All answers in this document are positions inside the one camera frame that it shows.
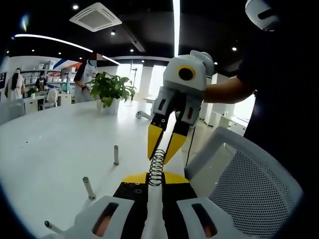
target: black camera lens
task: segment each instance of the black camera lens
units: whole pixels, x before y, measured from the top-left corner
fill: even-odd
[[[194,77],[193,72],[188,68],[180,69],[178,72],[178,75],[184,81],[189,81],[189,80],[193,79],[193,77]]]

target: black ceiling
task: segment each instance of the black ceiling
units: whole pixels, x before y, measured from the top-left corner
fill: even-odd
[[[123,24],[98,32],[90,32],[69,19],[79,10],[95,3],[93,0],[51,1],[51,4],[35,4],[25,14],[29,25],[25,32],[20,28],[16,33],[38,34],[66,40],[108,57],[145,55],[173,56],[173,12],[172,0],[113,0],[100,2],[109,8]],[[255,27],[245,14],[246,0],[181,0],[180,54],[190,50],[206,51],[218,62],[217,71],[231,75],[243,54],[247,36]],[[145,50],[140,52],[132,41]],[[79,60],[88,52],[63,43],[36,39],[15,38],[8,46],[10,56],[43,55]]]

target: potted plant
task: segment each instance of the potted plant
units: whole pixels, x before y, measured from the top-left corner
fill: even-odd
[[[38,92],[36,87],[30,87],[28,94],[30,95],[31,99],[35,98],[35,94]]]
[[[116,115],[120,100],[126,102],[135,94],[135,87],[128,86],[127,83],[132,83],[127,77],[112,76],[106,72],[96,74],[89,84],[91,95],[97,100],[98,112]]]

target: white flower pot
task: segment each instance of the white flower pot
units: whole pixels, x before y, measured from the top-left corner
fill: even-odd
[[[113,99],[113,102],[110,107],[103,108],[103,103],[98,100],[96,101],[96,108],[99,114],[103,115],[117,115],[119,111],[120,99]]]

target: gripper jaw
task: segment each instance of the gripper jaw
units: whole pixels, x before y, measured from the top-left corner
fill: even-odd
[[[149,126],[148,158],[151,160],[157,150],[167,127],[169,115],[180,112],[176,120],[169,144],[166,149],[164,164],[177,153],[186,141],[188,130],[198,119],[202,98],[191,96],[167,87],[161,87],[154,102],[154,117]]]

